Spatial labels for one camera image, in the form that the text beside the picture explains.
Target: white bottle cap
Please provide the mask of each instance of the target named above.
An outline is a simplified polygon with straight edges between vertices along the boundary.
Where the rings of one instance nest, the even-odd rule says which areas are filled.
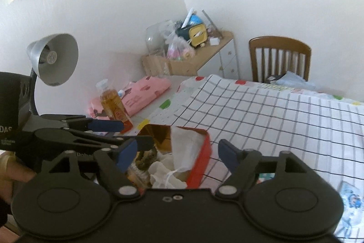
[[[104,79],[96,84],[96,88],[100,91],[103,91],[109,87],[109,80]]]

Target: red dot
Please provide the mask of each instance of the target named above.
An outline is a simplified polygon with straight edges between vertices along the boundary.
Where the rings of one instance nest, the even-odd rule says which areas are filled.
[[[235,83],[236,83],[236,85],[245,85],[246,84],[246,81],[237,80]]]

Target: human hand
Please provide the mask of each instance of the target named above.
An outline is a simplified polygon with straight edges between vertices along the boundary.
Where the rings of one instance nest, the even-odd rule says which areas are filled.
[[[36,173],[31,169],[18,163],[14,153],[7,151],[0,155],[0,198],[10,204],[13,182],[30,181]]]

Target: bottle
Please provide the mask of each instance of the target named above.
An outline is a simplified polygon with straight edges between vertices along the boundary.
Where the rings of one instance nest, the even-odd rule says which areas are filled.
[[[110,120],[120,120],[124,124],[124,129],[120,133],[126,133],[133,128],[130,116],[115,89],[109,87],[107,79],[96,84],[97,89],[101,92],[100,100],[107,116]]]

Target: cabinet top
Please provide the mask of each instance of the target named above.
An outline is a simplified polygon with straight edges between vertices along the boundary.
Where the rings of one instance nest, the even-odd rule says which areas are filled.
[[[230,31],[222,31],[221,33],[223,38],[220,39],[219,45],[211,46],[209,42],[206,42],[206,46],[196,49],[196,56],[188,60],[197,70],[234,38],[233,33]]]

